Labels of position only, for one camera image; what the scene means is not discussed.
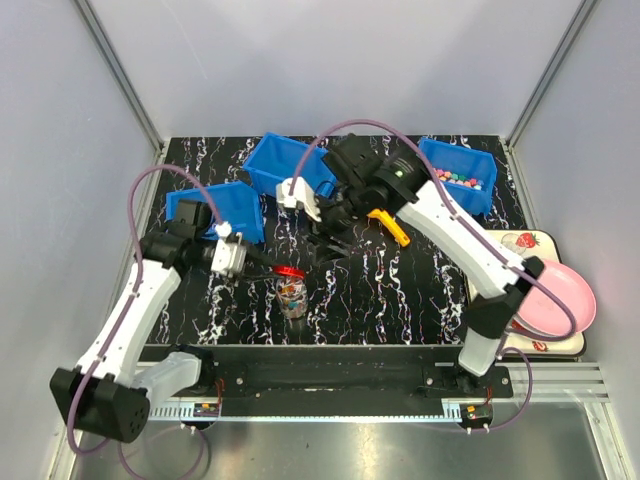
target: black marble table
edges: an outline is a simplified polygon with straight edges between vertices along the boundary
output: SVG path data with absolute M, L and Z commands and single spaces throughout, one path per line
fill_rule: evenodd
M 509 166 L 498 137 L 437 136 L 437 140 L 488 151 L 498 166 L 491 214 L 485 228 L 526 228 Z M 309 142 L 311 137 L 299 137 Z M 166 163 L 184 167 L 204 185 L 235 180 L 250 184 L 242 165 L 260 137 L 174 138 Z M 397 140 L 370 137 L 393 151 Z M 147 231 L 164 228 L 167 192 L 192 188 L 163 172 Z M 282 264 L 308 271 L 309 310 L 292 330 L 280 312 L 273 281 L 237 285 L 194 270 L 163 309 L 149 344 L 435 344 L 459 343 L 467 296 L 464 275 L 433 243 L 402 225 L 411 243 L 401 248 L 376 220 L 354 227 L 350 258 L 322 268 L 310 265 L 302 213 L 285 214 L 262 198 L 265 251 Z

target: blue plastic container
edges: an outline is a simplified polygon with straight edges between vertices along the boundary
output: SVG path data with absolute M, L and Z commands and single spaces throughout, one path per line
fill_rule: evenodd
M 308 145 L 287 137 L 267 133 L 253 150 L 244 169 L 249 172 L 253 188 L 258 193 L 276 196 L 276 186 L 293 176 L 293 172 Z M 316 148 L 304 168 L 302 178 L 318 195 L 328 197 L 333 191 L 336 177 L 324 164 L 322 157 L 327 153 L 324 148 Z
M 260 198 L 249 185 L 243 182 L 222 183 L 206 187 L 213 201 L 220 210 L 222 219 L 231 224 L 234 232 L 241 232 L 242 237 L 251 243 L 264 242 L 264 224 Z M 197 188 L 167 193 L 167 220 L 175 215 L 178 201 L 182 199 L 204 202 L 205 199 Z M 213 227 L 204 235 L 208 240 L 217 240 Z
M 493 203 L 493 185 L 498 169 L 493 155 L 470 148 L 449 145 L 422 137 L 418 145 L 434 168 L 481 180 L 482 190 L 443 182 L 449 194 L 471 215 L 488 215 Z

